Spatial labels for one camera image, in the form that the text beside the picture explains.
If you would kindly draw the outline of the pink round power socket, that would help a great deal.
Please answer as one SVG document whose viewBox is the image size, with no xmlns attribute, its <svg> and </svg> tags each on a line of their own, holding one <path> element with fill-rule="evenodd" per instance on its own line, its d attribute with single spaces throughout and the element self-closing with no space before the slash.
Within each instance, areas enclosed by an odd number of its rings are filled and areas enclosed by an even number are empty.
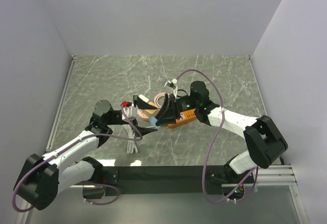
<svg viewBox="0 0 327 224">
<path fill-rule="evenodd" d="M 150 117 L 155 117 L 159 112 L 159 109 L 150 109 L 150 110 L 137 110 L 139 118 L 143 121 L 148 121 Z"/>
</svg>

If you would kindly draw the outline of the blue plug adapter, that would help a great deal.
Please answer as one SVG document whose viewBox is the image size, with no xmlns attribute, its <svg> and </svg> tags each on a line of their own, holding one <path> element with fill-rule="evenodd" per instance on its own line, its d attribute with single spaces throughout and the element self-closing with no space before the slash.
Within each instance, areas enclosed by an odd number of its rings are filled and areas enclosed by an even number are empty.
<svg viewBox="0 0 327 224">
<path fill-rule="evenodd" d="M 156 125 L 157 121 L 158 121 L 158 120 L 157 120 L 154 116 L 149 117 L 149 122 L 150 122 L 150 124 L 151 124 L 154 128 L 159 129 L 160 126 L 157 126 L 157 125 Z"/>
</svg>

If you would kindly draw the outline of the white square smart plug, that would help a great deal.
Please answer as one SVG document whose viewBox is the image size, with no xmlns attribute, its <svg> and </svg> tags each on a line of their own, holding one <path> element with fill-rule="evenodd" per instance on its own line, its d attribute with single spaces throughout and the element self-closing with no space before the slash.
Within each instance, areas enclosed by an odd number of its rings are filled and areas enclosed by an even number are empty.
<svg viewBox="0 0 327 224">
<path fill-rule="evenodd" d="M 142 99 L 143 101 L 145 101 L 146 103 L 149 102 L 149 99 L 148 99 L 147 97 L 145 97 L 144 95 L 142 95 L 142 94 L 140 94 L 138 97 L 139 97 L 140 99 Z"/>
</svg>

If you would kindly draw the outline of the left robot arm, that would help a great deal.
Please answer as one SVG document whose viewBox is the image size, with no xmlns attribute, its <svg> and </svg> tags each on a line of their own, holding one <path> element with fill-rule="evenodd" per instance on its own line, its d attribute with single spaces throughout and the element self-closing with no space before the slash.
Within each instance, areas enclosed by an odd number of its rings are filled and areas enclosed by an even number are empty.
<svg viewBox="0 0 327 224">
<path fill-rule="evenodd" d="M 137 111 L 156 109 L 137 95 L 131 102 L 122 102 L 119 110 L 105 99 L 98 101 L 89 125 L 76 138 L 50 153 L 32 154 L 26 159 L 13 188 L 12 207 L 23 212 L 16 204 L 16 197 L 20 196 L 31 204 L 28 211 L 43 210 L 59 193 L 78 183 L 108 188 L 103 165 L 85 154 L 115 137 L 110 125 L 129 125 L 137 135 L 133 141 L 142 140 L 155 129 L 139 127 L 135 122 Z"/>
</svg>

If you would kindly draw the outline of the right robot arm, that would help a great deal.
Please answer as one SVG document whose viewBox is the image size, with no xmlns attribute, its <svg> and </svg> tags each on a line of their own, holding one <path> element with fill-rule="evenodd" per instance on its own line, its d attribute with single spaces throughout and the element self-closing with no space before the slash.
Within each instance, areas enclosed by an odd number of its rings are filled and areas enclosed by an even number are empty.
<svg viewBox="0 0 327 224">
<path fill-rule="evenodd" d="M 165 95 L 158 114 L 150 118 L 153 126 L 159 128 L 177 123 L 182 112 L 194 110 L 201 123 L 221 127 L 245 139 L 247 150 L 226 164 L 224 176 L 227 181 L 235 183 L 242 173 L 255 167 L 268 168 L 288 149 L 286 140 L 269 116 L 250 117 L 222 108 L 211 101 L 203 81 L 192 82 L 189 95 L 182 97 L 177 97 L 174 83 L 169 85 L 174 93 Z"/>
</svg>

